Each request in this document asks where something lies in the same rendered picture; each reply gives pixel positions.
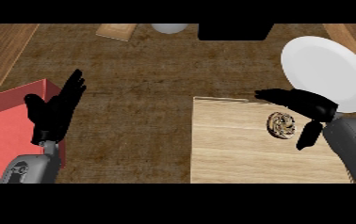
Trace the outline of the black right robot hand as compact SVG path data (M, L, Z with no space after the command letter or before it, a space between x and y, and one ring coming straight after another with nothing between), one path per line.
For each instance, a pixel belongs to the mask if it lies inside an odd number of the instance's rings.
M322 123L334 119L339 105L320 94L302 89L286 90L269 88L255 91L255 97L268 102L288 107L312 121L305 125L297 141L297 149L302 151L312 147L322 131Z

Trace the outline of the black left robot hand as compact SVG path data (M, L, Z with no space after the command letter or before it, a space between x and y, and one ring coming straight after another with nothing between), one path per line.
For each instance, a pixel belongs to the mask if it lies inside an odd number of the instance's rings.
M27 94L24 97L29 108L29 119L34 123L34 134L31 143L39 145L51 140L61 142L64 140L74 111L86 91L83 72L74 70L62 90L49 102L36 94Z

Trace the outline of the white round plate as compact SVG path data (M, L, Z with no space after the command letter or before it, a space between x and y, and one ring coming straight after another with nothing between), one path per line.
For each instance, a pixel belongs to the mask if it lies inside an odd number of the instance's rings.
M305 36L281 52L281 66L294 88L311 91L356 113L356 54L336 41Z

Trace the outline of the pale wooden tray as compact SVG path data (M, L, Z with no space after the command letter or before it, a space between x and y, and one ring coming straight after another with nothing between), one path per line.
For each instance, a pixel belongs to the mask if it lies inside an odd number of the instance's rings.
M294 138L278 139L269 134L269 115L288 111L238 99L194 99L194 183L352 182L343 161L322 139L300 150Z

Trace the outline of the red box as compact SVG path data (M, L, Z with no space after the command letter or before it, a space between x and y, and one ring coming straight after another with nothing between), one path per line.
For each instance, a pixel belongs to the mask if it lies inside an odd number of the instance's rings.
M0 92L0 177L18 155L45 154L45 149L31 143L36 125L29 119L24 97L33 93L48 102L60 92L48 79Z

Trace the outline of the black appliance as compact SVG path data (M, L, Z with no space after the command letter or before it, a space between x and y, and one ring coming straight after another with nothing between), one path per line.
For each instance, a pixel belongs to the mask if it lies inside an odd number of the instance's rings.
M274 24L200 24L200 40L263 40Z

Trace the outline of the pale wooden block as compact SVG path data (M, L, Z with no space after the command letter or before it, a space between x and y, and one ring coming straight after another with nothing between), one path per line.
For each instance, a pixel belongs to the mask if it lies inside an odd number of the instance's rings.
M102 24L96 31L96 35L129 41L135 28L136 24Z

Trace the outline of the white round bowl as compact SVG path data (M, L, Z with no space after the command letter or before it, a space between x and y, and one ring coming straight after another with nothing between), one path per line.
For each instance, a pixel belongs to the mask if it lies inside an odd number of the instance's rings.
M153 24L153 28L163 34L176 34L185 30L188 24Z

